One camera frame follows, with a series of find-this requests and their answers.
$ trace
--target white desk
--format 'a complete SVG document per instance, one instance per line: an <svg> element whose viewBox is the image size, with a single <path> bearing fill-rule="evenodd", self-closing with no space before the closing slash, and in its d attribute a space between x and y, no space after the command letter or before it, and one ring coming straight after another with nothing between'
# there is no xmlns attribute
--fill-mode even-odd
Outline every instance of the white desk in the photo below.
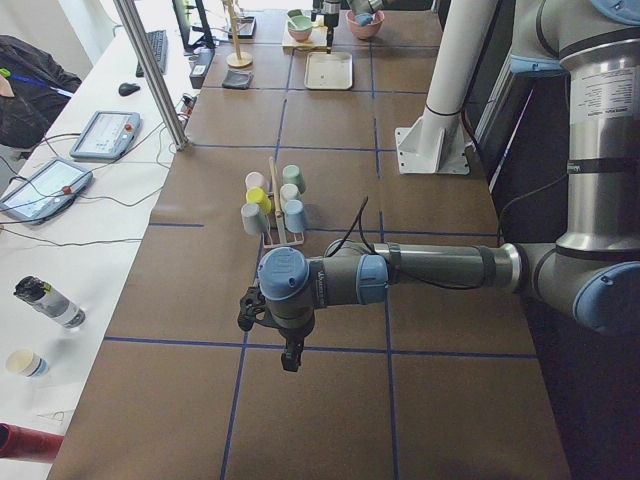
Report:
<svg viewBox="0 0 640 480"><path fill-rule="evenodd" d="M164 78L171 98L178 103L183 93L194 92L189 82L189 65L174 27L173 12L140 13L147 30L167 30L170 45ZM48 136L79 133L96 110L123 110L141 114L142 127L135 143L144 139L162 120L146 80L135 77L136 62L129 39L120 29ZM142 88L129 97L120 97L117 89L125 81L139 83ZM60 156L70 158L68 153L74 141L75 137L56 139L52 145ZM156 157L164 165L170 165L173 159L170 143L166 130L161 132L159 128L121 160L96 170L94 181L84 195L111 196L134 203L159 189L168 170L156 163ZM39 147L24 165L21 175L29 176L52 155L46 145ZM101 166L85 165L91 169ZM69 210L43 225L7 225L7 228L58 243L139 239L157 196L152 195L129 208L110 200L79 198ZM11 218L0 214L0 221L11 221ZM0 233L0 330L3 332L0 421L58 434L66 432L138 246L135 242L56 247ZM14 298L16 283L26 275L50 282L79 304L87 314L84 324L77 331L67 331ZM21 347L31 348L46 358L51 365L50 372L36 379L6 372L6 357ZM64 414L50 418L55 412ZM44 479L49 469L47 464L0 459L1 480Z"/></svg>

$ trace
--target black keyboard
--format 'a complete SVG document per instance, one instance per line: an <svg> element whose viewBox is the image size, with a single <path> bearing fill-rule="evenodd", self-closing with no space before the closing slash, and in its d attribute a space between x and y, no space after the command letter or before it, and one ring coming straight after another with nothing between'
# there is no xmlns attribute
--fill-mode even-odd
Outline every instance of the black keyboard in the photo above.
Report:
<svg viewBox="0 0 640 480"><path fill-rule="evenodd" d="M156 57L158 67L164 74L164 70L167 66L167 50L169 49L169 39L167 38L166 30L155 30L153 32L147 32L147 40L151 45L151 51ZM143 77L142 65L138 62L138 68L136 68L136 77Z"/></svg>

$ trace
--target computer mouse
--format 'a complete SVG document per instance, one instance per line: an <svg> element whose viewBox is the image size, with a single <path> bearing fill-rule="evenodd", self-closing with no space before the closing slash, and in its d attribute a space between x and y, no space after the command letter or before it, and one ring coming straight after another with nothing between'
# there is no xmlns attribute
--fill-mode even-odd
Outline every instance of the computer mouse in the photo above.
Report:
<svg viewBox="0 0 640 480"><path fill-rule="evenodd" d="M121 97L128 97L133 92L137 92L138 90L140 90L140 85L138 85L137 83L125 82L120 84L120 86L118 87L118 93Z"/></svg>

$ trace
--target clear plastic bottle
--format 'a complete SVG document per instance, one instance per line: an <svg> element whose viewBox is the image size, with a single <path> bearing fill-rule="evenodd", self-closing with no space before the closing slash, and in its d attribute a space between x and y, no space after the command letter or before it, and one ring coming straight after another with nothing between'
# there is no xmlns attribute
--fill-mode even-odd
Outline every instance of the clear plastic bottle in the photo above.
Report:
<svg viewBox="0 0 640 480"><path fill-rule="evenodd" d="M20 280L13 294L64 328L74 328L84 322L85 313L80 307L37 277Z"/></svg>

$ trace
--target person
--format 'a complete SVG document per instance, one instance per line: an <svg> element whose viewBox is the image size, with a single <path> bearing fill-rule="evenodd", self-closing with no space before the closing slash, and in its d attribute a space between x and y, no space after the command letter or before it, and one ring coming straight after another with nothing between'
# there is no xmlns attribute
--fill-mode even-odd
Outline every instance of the person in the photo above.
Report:
<svg viewBox="0 0 640 480"><path fill-rule="evenodd" d="M81 83L50 54L0 35L0 144L37 145Z"/></svg>

